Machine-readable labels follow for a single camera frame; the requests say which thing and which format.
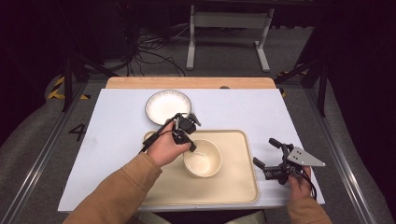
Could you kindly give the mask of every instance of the beige tray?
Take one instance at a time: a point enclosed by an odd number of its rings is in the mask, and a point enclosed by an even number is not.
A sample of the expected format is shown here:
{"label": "beige tray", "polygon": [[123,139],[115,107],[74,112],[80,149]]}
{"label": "beige tray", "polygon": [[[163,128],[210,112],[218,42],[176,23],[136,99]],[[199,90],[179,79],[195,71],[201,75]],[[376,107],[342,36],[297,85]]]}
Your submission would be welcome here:
{"label": "beige tray", "polygon": [[[145,139],[153,133],[147,133]],[[222,157],[220,170],[207,178],[194,177],[188,173],[180,155],[163,167],[163,173],[142,205],[252,203],[257,200],[256,176],[243,132],[196,131],[190,138],[192,141],[206,139],[219,148]]]}

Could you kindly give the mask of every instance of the metal stand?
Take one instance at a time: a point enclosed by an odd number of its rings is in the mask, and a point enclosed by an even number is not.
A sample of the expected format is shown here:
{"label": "metal stand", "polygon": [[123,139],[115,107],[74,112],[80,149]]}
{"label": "metal stand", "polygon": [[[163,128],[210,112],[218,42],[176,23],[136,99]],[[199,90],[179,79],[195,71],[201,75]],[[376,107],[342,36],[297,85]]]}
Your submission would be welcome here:
{"label": "metal stand", "polygon": [[275,84],[280,84],[283,81],[299,75],[304,70],[309,69],[306,73],[305,77],[301,81],[303,88],[312,88],[318,78],[320,77],[319,81],[319,91],[318,91],[318,110],[322,117],[326,117],[324,113],[324,101],[326,95],[326,83],[328,77],[328,68],[327,63],[324,60],[317,60],[313,62],[309,62],[303,65],[296,67],[295,69],[291,70],[287,74],[284,74],[282,77],[277,77],[274,82]]}
{"label": "metal stand", "polygon": [[118,77],[119,75],[114,74],[103,66],[93,63],[89,59],[84,58],[81,55],[72,53],[69,55],[64,67],[64,109],[65,112],[69,106],[73,103],[73,74],[75,75],[78,82],[87,82],[90,78],[84,65],[87,64],[97,71],[105,74],[108,77]]}
{"label": "metal stand", "polygon": [[273,9],[269,9],[268,13],[219,13],[195,12],[195,7],[191,6],[190,44],[187,55],[187,70],[192,70],[194,67],[195,27],[226,27],[262,29],[262,38],[260,41],[255,41],[255,48],[262,65],[262,71],[269,72],[270,67],[262,48],[271,25],[273,15]]}

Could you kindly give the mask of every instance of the brown sleeve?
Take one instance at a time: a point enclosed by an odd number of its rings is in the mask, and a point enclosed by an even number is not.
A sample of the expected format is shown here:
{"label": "brown sleeve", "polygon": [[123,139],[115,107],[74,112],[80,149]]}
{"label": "brown sleeve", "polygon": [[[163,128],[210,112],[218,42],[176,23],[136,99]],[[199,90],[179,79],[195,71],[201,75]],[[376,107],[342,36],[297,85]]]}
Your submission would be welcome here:
{"label": "brown sleeve", "polygon": [[289,202],[288,212],[293,224],[332,223],[323,208],[310,196]]}
{"label": "brown sleeve", "polygon": [[146,153],[140,153],[103,180],[64,223],[125,223],[161,172]]}

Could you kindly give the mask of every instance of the white table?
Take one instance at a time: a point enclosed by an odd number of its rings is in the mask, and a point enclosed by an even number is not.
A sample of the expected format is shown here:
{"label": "white table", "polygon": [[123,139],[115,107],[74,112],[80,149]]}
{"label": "white table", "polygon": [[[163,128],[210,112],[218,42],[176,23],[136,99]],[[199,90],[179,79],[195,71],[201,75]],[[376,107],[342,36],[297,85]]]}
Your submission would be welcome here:
{"label": "white table", "polygon": [[[100,181],[138,153],[144,134],[159,128],[146,117],[144,106],[152,94],[161,90],[101,91],[59,211],[72,211]],[[304,147],[277,89],[178,91],[191,99],[192,110],[203,123],[198,129],[243,131],[247,135],[251,156],[262,160],[267,166],[279,165],[282,157],[282,152],[268,143],[269,138]],[[276,180],[265,180],[259,168],[255,168],[255,173],[260,196],[254,203],[150,206],[140,210],[160,212],[284,206],[289,198],[289,185],[281,186]],[[312,175],[312,182],[317,186],[318,202],[324,203],[315,175]]]}

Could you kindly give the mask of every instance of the yellow tape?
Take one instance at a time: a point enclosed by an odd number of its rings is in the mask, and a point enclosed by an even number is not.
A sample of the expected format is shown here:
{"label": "yellow tape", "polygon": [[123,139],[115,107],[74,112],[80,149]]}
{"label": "yellow tape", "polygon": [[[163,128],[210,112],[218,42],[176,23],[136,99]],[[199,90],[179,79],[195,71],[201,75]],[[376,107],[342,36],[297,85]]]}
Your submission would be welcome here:
{"label": "yellow tape", "polygon": [[282,95],[282,97],[285,98],[285,97],[286,97],[286,92],[285,92],[285,90],[283,90],[282,88],[280,88],[279,91],[280,91],[280,94]]}
{"label": "yellow tape", "polygon": [[[64,75],[60,75],[60,77],[56,81],[55,85],[53,86],[52,91],[48,96],[48,99],[56,98],[59,100],[64,100],[64,98],[65,98],[64,94],[58,94],[58,90],[59,90],[59,88],[61,88],[63,83],[64,83]],[[91,99],[91,96],[90,95],[81,95],[81,97],[79,99],[80,100],[89,100],[89,99]]]}

